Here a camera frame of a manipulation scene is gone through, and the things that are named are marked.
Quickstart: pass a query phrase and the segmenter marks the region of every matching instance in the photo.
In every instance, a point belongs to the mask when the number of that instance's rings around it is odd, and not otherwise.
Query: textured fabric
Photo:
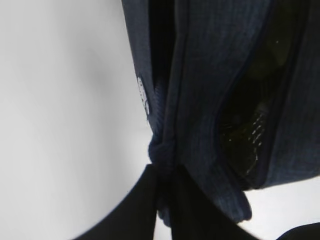
[[[251,209],[226,163],[218,158],[215,121],[229,86],[258,41],[271,3],[178,0],[176,4],[178,37],[167,114],[176,115],[177,161],[235,222],[250,219]]]
[[[264,187],[320,175],[320,2],[310,1],[298,63],[277,128]]]
[[[154,22],[150,18],[150,1],[122,0],[122,3],[136,76],[143,82],[150,107],[148,120],[154,134],[150,146],[159,145],[162,149],[163,144],[175,143],[174,147],[170,146],[174,162],[186,167],[210,201],[235,222],[250,219],[248,200],[221,154],[217,115],[232,85],[250,64],[275,0],[176,0],[169,79],[165,77],[168,66],[159,67],[159,58],[152,59],[161,55],[153,54],[156,52],[153,48],[161,44],[151,44],[152,36],[157,35],[150,31]],[[320,22],[316,0],[312,0],[311,9],[301,59],[282,114],[276,116],[281,120],[271,148],[270,164],[268,161],[265,167],[267,181],[262,187],[319,175],[316,125],[320,112],[319,81],[316,81],[319,39],[311,34]],[[161,94],[157,93],[158,83],[163,84]],[[170,152],[166,152],[168,146],[165,149],[163,156]],[[161,164],[162,173],[171,171],[169,165],[162,165],[163,157],[156,158],[153,157]]]

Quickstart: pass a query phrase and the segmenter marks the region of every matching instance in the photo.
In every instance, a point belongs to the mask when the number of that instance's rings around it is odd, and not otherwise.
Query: white wall
[[[136,183],[150,140],[120,0],[0,2],[0,239],[82,234]],[[271,240],[318,222],[319,183],[249,192],[241,226]],[[155,239],[170,239],[161,221]]]

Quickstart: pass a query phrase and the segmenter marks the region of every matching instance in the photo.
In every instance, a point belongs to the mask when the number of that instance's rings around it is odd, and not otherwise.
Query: bag
[[[152,164],[77,240],[256,239],[244,191],[320,175],[317,0],[122,0]],[[279,239],[315,239],[320,225]]]

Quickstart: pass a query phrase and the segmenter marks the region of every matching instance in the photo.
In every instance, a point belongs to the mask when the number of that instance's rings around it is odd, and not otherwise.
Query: white label
[[[137,82],[138,82],[138,87],[139,87],[139,91],[140,91],[142,104],[143,104],[145,113],[148,116],[149,113],[150,113],[150,109],[149,109],[149,104],[148,104],[148,99],[147,99],[147,94],[146,94],[146,91],[145,91],[145,87],[144,87],[144,84],[143,84],[143,82],[142,82],[140,77],[137,78]]]

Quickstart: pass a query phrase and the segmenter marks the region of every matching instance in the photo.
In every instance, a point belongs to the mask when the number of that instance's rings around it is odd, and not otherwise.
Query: knot
[[[160,219],[167,227],[170,225],[169,201],[170,180],[175,170],[175,146],[174,140],[161,142],[157,134],[154,134],[149,144],[149,158],[159,177],[157,210]]]
[[[175,170],[175,141],[159,143],[154,135],[149,144],[148,153],[160,179],[168,182]]]

